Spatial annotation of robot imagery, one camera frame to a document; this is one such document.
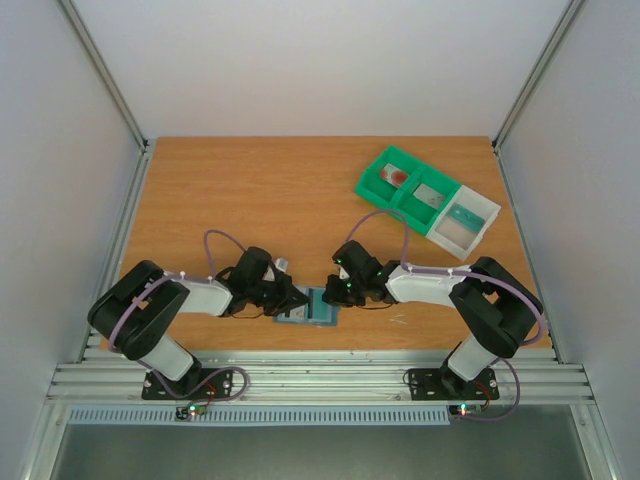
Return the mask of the teal card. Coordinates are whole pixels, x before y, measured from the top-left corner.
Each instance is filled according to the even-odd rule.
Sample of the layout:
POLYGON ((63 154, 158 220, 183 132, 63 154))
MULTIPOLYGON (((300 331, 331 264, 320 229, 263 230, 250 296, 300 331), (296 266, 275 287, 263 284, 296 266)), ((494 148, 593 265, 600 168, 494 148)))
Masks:
POLYGON ((481 216, 460 204, 453 205, 449 209, 447 216, 473 233, 480 232, 485 224, 485 220, 481 216))
POLYGON ((309 290, 311 302, 309 304, 309 318, 313 320, 325 320, 326 319, 326 305, 322 300, 322 294, 324 290, 319 288, 312 288, 309 290))

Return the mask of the teal card holder wallet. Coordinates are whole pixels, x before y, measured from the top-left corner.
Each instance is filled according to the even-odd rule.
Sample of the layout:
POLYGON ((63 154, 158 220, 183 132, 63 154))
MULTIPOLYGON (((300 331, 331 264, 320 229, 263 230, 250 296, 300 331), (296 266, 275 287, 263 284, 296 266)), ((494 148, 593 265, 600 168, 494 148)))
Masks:
POLYGON ((278 315, 274 323, 333 327, 338 323, 340 308, 323 300, 324 287, 298 286, 309 302, 289 312, 278 315))

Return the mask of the red circle card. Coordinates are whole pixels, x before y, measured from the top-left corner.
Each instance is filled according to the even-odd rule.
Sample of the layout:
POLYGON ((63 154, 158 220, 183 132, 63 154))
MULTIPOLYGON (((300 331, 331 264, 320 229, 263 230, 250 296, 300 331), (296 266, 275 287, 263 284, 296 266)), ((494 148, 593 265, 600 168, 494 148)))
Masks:
POLYGON ((406 171, 391 163, 387 163, 381 168, 379 176, 395 188, 400 188, 409 178, 409 174, 406 171))

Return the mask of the grey card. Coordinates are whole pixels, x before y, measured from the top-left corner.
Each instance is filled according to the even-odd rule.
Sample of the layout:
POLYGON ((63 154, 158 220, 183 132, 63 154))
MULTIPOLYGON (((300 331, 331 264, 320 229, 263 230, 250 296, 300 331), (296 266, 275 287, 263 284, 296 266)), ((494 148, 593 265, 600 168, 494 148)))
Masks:
POLYGON ((445 196, 443 194, 424 183, 421 183, 414 190, 413 196, 435 210, 438 210, 445 200, 445 196))

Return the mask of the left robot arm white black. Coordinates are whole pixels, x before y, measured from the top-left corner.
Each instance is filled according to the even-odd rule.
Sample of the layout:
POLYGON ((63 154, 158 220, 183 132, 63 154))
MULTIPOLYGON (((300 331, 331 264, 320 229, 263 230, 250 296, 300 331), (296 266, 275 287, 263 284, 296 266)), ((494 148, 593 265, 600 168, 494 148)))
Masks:
POLYGON ((111 352, 144 366, 168 395, 186 399, 200 393, 216 373, 205 370, 169 335, 178 314, 225 318, 254 306, 276 317, 309 303, 267 251, 250 247, 236 265, 207 278, 141 261, 93 304, 87 322, 111 352))

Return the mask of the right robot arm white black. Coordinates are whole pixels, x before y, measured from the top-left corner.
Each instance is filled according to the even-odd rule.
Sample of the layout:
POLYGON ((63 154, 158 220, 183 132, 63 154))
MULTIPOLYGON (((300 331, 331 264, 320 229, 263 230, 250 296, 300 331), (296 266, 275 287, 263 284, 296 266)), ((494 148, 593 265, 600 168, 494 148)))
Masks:
POLYGON ((491 257, 470 266, 436 268, 403 258, 380 263, 355 240, 333 255, 339 272, 327 278, 323 300, 339 307, 424 303, 457 311, 469 335, 448 355, 429 384, 446 399, 462 399, 482 372, 512 358, 533 328, 544 331, 539 300, 491 257))

